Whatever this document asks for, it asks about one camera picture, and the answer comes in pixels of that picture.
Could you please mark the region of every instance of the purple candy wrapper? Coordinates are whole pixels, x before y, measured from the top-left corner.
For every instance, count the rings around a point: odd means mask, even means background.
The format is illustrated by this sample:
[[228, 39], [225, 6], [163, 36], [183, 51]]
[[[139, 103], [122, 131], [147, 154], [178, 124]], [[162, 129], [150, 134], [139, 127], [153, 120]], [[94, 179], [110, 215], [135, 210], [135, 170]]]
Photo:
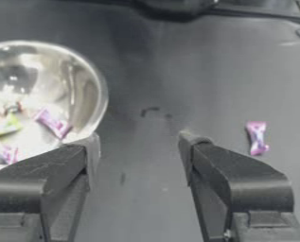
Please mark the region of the purple candy wrapper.
[[265, 122], [248, 122], [245, 128], [250, 137], [250, 155], [262, 155], [269, 150], [265, 144]]
[[63, 139], [71, 130], [70, 124], [64, 120], [58, 120], [47, 109], [42, 109], [35, 116], [35, 121], [43, 124], [54, 133], [58, 139]]
[[0, 143], [0, 160], [3, 160], [7, 164], [14, 164], [18, 162], [18, 148], [4, 146]]

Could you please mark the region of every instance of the bowl rim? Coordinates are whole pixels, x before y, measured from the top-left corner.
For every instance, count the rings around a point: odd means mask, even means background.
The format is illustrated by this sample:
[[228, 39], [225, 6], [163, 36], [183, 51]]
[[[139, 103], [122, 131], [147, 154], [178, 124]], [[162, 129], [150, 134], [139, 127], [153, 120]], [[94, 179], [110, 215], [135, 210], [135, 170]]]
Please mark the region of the bowl rim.
[[80, 132], [78, 133], [78, 135], [74, 137], [74, 139], [70, 139], [70, 140], [68, 138], [64, 138], [62, 142], [68, 143], [87, 138], [88, 136], [91, 136], [92, 132], [98, 128], [103, 120], [104, 112], [107, 108], [108, 93], [107, 93], [104, 76], [102, 72], [96, 68], [94, 62], [83, 54], [80, 54], [78, 51], [75, 51], [74, 49], [71, 49], [64, 45], [60, 45], [56, 43], [40, 42], [40, 41], [26, 41], [26, 40], [0, 42], [0, 48], [4, 48], [7, 46], [20, 46], [20, 45], [48, 48], [62, 54], [71, 56], [75, 60], [78, 60], [78, 62], [86, 67], [87, 71], [90, 72], [90, 75], [92, 76], [94, 84], [98, 86], [98, 89], [99, 89], [99, 94], [96, 97], [96, 106], [88, 118], [88, 122], [86, 126], [80, 129]]

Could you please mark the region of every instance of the silver bowl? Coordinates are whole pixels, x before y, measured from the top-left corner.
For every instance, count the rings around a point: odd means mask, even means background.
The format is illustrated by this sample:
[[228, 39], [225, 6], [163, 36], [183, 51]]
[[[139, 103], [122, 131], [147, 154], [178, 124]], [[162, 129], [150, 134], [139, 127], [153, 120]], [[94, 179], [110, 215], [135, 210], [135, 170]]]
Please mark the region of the silver bowl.
[[[63, 46], [0, 43], [0, 109], [15, 101], [24, 109], [16, 114], [23, 129], [3, 135], [0, 141], [18, 147], [23, 160], [91, 135], [107, 105], [104, 78], [91, 62]], [[34, 120], [44, 107], [72, 125], [62, 140]]]

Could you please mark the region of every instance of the purple object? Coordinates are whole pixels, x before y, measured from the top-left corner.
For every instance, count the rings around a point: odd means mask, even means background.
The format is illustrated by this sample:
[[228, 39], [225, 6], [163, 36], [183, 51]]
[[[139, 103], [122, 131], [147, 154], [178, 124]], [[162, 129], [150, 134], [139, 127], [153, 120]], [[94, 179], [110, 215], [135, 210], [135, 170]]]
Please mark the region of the purple object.
[[43, 124], [54, 133], [58, 139], [63, 139], [71, 126], [64, 120], [58, 120], [47, 109], [42, 109], [35, 116], [35, 121]]
[[7, 163], [7, 164], [14, 164], [18, 162], [18, 148], [16, 147], [8, 147], [4, 146], [0, 143], [0, 159]]
[[245, 128], [250, 137], [250, 155], [262, 155], [269, 150], [265, 144], [265, 122], [248, 122]]

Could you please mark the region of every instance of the dark gray surface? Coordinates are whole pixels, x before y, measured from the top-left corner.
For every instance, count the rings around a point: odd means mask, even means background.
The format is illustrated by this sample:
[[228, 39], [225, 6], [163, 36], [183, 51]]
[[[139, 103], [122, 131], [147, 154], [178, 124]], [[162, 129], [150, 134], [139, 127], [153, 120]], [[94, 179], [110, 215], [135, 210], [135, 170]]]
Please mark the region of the dark gray surface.
[[201, 241], [177, 133], [246, 154], [248, 120], [268, 123], [262, 160], [292, 179], [300, 219], [298, 27], [213, 16], [177, 24], [117, 7], [0, 0], [0, 41], [62, 43], [107, 79], [103, 160], [78, 242]]

